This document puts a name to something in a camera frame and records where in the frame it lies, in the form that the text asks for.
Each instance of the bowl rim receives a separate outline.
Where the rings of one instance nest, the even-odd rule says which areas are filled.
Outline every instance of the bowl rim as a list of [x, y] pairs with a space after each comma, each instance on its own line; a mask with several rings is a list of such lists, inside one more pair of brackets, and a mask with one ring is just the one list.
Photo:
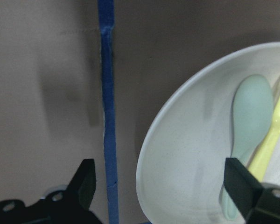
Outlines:
[[171, 108], [172, 104], [191, 86], [195, 85], [201, 78], [203, 78], [205, 76], [205, 74], [207, 74], [210, 70], [215, 69], [216, 67], [222, 65], [223, 63], [225, 63], [226, 61], [232, 60], [240, 55], [246, 54], [246, 53], [250, 53], [253, 51], [257, 51], [257, 50], [262, 50], [262, 49], [271, 49], [271, 48], [280, 48], [280, 42], [267, 42], [267, 43], [261, 43], [261, 44], [257, 44], [257, 45], [253, 45], [250, 47], [246, 47], [240, 50], [237, 50], [235, 52], [232, 52], [228, 55], [225, 55], [223, 57], [221, 57], [220, 59], [212, 62], [211, 64], [207, 65], [206, 67], [204, 67], [203, 69], [201, 69], [200, 71], [198, 71], [196, 74], [194, 74], [193, 76], [191, 76], [185, 83], [183, 83], [171, 96], [170, 98], [166, 101], [166, 103], [162, 106], [162, 108], [159, 110], [159, 112], [157, 113], [157, 115], [155, 116], [152, 124], [150, 125], [148, 132], [144, 138], [142, 147], [141, 147], [141, 151], [138, 157], [138, 162], [137, 162], [137, 169], [136, 169], [136, 192], [137, 192], [137, 197], [138, 197], [138, 201], [139, 204], [141, 206], [142, 211], [144, 212], [144, 214], [146, 215], [146, 217], [149, 219], [149, 217], [147, 216], [147, 211], [146, 211], [146, 207], [144, 205], [144, 195], [143, 192], [140, 190], [141, 187], [141, 175], [142, 175], [142, 164], [143, 164], [143, 160], [145, 158], [145, 154], [146, 154], [146, 149], [147, 149], [147, 145], [150, 142], [151, 138], [152, 138], [152, 134], [153, 132], [156, 130], [158, 124], [161, 122], [161, 120], [163, 119], [164, 115], [167, 113], [167, 111]]

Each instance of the plastic spoon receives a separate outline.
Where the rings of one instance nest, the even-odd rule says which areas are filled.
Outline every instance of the plastic spoon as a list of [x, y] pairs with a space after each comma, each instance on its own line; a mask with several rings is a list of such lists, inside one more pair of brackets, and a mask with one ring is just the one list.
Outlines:
[[[252, 75], [239, 86], [233, 101], [234, 142], [231, 157], [247, 165], [250, 156], [269, 130], [273, 114], [273, 95], [265, 77]], [[222, 212], [229, 220], [238, 210], [227, 191], [222, 192]]]
[[274, 109], [272, 124], [249, 166], [249, 171], [258, 181], [262, 181], [273, 150], [280, 136], [280, 96]]

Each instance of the light green spoon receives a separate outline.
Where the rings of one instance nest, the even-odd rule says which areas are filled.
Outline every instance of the light green spoon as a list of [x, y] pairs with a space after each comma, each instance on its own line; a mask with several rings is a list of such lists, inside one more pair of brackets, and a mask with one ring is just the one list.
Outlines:
[[[247, 165], [257, 145], [266, 136], [273, 114], [273, 95], [265, 77], [251, 75], [239, 86], [233, 101], [234, 142], [231, 157]], [[238, 217], [238, 210], [223, 189], [222, 212], [228, 220]]]

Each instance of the blue tape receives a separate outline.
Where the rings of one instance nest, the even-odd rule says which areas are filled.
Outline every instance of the blue tape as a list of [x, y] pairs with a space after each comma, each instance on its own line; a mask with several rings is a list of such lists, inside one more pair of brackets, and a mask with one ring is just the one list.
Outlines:
[[102, 91], [105, 111], [104, 153], [109, 223], [119, 224], [112, 67], [112, 30], [114, 27], [113, 0], [98, 0], [98, 17], [101, 33]]

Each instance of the black plastic part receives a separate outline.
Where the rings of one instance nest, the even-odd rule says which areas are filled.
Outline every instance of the black plastic part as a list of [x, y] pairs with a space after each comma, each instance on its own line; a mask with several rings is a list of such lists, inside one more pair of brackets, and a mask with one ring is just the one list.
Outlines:
[[88, 211], [96, 188], [93, 159], [83, 160], [66, 190], [25, 207], [20, 200], [0, 202], [0, 224], [101, 224]]
[[247, 224], [280, 224], [280, 186], [265, 188], [236, 158], [226, 158], [224, 186]]

